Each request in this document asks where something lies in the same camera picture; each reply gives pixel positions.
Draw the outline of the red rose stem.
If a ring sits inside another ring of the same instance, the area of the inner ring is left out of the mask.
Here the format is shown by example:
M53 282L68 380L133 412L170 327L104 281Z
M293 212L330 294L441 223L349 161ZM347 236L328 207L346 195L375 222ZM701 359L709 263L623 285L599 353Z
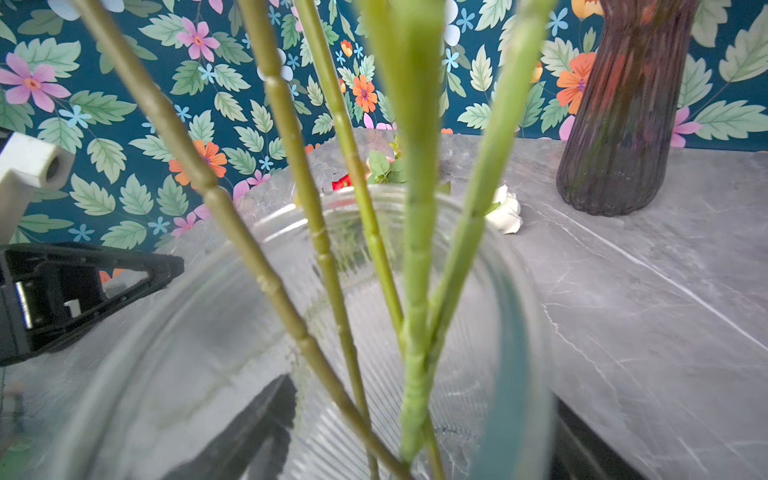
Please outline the red rose stem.
M429 339L428 293L432 266L432 235L436 220L437 141L439 137L439 49L442 44L441 1L361 1L370 44L385 79L398 132L404 146L406 181L404 221L404 282L401 301L383 249L378 221L364 177L340 85L317 9L311 1L296 4L316 71L334 118L354 192L385 291L405 367L399 457L410 466L433 431L429 427L431 383L426 373Z
M352 181L351 181L350 175L346 174L340 177L339 179L332 181L331 186L333 191L338 191L344 188L351 187Z

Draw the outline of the dark pink ribbed glass vase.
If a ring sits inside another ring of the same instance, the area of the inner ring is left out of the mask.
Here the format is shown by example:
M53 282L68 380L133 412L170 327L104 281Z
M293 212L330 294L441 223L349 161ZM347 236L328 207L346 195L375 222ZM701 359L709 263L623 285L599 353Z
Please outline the dark pink ribbed glass vase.
M615 217L647 206L663 184L699 4L601 6L602 38L556 186L574 209Z

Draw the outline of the clear glass cup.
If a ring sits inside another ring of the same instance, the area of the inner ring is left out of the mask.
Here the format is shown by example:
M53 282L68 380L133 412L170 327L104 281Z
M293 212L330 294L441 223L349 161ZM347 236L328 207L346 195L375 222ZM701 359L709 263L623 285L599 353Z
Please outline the clear glass cup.
M326 197L323 211L372 427L397 456L405 383L397 334L354 195ZM286 206L252 231L352 396L303 212ZM548 328L530 272L506 240L493 227L483 234L435 375L429 409L446 479L549 475ZM134 306L118 316L127 329L76 401L42 479L167 479L283 374L297 406L276 479L369 479L365 447L231 245Z

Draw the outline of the pink double carnation stem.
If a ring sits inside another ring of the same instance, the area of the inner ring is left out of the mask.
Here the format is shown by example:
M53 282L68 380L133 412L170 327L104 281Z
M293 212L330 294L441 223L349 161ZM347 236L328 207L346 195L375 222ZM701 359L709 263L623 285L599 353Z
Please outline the pink double carnation stem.
M404 146L405 392L400 458L411 464L426 440L428 395L445 339L483 231L485 215L524 116L533 71L546 36L551 1L520 1L478 158L436 287L430 285L440 130L442 1L361 1L358 9L385 78Z

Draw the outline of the cream white rose stem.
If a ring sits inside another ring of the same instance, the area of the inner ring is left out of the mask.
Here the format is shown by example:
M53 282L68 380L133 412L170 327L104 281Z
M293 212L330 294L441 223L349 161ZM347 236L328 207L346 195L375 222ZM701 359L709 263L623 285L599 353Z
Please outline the cream white rose stem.
M351 380L356 407L365 421L370 420L362 375L358 363L349 318L343 299L335 257L326 230L320 195L311 175L300 122L288 82L282 76L283 60L280 57L274 30L268 17L266 1L241 1L239 3L244 25L252 42L257 68L261 72L265 94L286 153L286 158L296 182L300 205L308 220L308 227L331 309L336 322L347 373Z

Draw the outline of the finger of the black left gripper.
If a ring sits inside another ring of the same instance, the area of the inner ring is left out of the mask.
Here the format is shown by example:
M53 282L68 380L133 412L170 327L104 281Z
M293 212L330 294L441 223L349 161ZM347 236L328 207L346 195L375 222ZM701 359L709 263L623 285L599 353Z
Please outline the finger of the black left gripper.
M109 293L101 274L133 271L134 284ZM17 352L61 350L99 322L151 295L184 272L184 260L75 243L17 246Z

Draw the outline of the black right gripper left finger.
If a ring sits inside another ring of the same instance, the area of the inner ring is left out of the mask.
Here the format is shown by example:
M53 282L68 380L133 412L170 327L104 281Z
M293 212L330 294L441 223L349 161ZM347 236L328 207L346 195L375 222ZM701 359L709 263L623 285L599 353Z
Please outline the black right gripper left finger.
M276 479L287 463L297 406L288 374L276 377L233 420L167 479Z

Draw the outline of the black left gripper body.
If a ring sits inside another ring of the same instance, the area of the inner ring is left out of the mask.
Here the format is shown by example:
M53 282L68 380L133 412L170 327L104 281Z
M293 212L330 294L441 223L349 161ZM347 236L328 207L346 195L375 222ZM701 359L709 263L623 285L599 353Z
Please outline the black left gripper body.
M24 275L34 271L28 266L31 244L1 247L1 365L10 366L38 356L41 337L31 327L25 307L25 288L17 288Z

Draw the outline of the pink cream peony spray stem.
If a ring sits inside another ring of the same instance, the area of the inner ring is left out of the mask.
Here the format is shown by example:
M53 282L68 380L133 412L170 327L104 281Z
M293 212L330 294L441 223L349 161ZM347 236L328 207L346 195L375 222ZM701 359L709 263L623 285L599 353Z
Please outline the pink cream peony spray stem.
M366 177L368 184L403 184L407 181L400 137L396 135L389 146L392 150L391 154L378 150L372 150L369 153Z

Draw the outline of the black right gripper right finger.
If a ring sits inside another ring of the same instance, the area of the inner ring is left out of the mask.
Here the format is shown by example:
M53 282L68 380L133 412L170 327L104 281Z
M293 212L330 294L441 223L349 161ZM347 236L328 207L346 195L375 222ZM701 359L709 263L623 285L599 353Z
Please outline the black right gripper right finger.
M550 479L645 479L559 397L556 407Z

